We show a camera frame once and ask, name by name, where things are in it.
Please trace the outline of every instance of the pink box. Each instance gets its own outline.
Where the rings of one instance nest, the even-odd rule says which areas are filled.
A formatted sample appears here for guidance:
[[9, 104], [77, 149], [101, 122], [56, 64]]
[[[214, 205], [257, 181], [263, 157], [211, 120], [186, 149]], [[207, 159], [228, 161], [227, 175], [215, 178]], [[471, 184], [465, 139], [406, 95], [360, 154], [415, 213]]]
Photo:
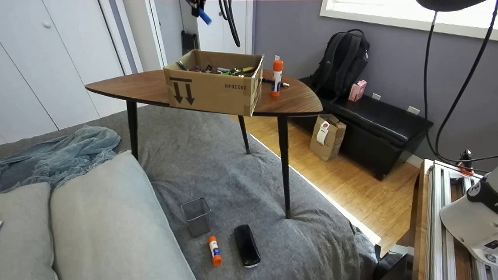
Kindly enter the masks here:
[[349, 93], [349, 100], [356, 102], [359, 100], [362, 96], [363, 93], [365, 92], [365, 87], [367, 86], [367, 82], [364, 80], [361, 80], [357, 83], [355, 83], [351, 87], [351, 92]]

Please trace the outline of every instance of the glue stick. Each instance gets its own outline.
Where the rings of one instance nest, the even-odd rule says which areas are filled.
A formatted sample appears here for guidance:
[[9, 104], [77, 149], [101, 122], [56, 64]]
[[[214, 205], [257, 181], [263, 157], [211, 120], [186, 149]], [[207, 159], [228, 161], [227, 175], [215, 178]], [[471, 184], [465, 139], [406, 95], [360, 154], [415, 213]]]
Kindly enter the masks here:
[[213, 257], [213, 265], [219, 266], [221, 264], [220, 249], [218, 249], [218, 242], [216, 242], [216, 237], [211, 236], [208, 239], [209, 250], [211, 250], [211, 256]]
[[280, 96], [280, 82], [282, 81], [283, 61], [273, 62], [273, 81], [271, 82], [271, 96]]

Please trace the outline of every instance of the blue blanket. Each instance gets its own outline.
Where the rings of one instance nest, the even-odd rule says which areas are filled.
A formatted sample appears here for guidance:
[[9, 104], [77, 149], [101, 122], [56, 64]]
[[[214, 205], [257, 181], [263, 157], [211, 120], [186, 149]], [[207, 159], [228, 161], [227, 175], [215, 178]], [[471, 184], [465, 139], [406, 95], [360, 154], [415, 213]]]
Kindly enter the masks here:
[[53, 190], [115, 157], [120, 141], [113, 130], [85, 125], [73, 135], [35, 145], [0, 161], [0, 193], [39, 182]]

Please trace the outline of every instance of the window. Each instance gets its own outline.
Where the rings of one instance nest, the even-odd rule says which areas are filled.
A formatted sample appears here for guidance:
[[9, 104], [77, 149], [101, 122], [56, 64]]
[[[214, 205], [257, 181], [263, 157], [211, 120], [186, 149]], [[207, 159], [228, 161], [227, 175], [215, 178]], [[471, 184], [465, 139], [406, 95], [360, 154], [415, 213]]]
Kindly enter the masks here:
[[[434, 31], [484, 38], [495, 3], [496, 0], [487, 0], [464, 10], [439, 12]], [[416, 0], [322, 0], [320, 15], [429, 30], [434, 12]], [[493, 32], [491, 40], [498, 40], [498, 33]]]

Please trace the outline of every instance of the paper bag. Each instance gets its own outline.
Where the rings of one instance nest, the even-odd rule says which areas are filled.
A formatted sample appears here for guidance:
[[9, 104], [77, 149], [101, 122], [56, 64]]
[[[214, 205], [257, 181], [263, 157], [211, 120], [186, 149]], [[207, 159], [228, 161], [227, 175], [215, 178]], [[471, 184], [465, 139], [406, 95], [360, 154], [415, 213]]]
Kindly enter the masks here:
[[333, 115], [319, 115], [313, 130], [310, 150], [323, 161], [336, 158], [345, 132], [346, 125]]

